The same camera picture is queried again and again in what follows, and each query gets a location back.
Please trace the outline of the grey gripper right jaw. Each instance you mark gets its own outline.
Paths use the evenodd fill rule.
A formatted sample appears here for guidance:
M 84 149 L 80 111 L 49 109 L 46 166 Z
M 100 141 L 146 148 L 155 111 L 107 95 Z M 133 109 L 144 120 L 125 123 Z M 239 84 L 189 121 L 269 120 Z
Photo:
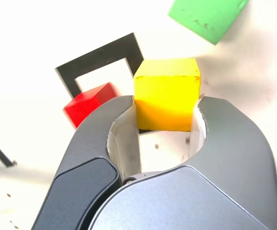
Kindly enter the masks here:
M 204 97 L 198 111 L 200 150 L 120 188 L 91 230 L 277 230 L 277 172 L 264 134 L 227 100 Z

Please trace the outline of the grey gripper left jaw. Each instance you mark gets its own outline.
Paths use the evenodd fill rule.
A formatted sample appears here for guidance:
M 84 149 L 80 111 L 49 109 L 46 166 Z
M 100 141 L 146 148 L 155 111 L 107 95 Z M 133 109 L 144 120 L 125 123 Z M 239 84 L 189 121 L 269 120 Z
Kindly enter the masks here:
M 118 96 L 75 131 L 33 229 L 86 230 L 123 180 L 141 171 L 136 107 L 131 96 Z

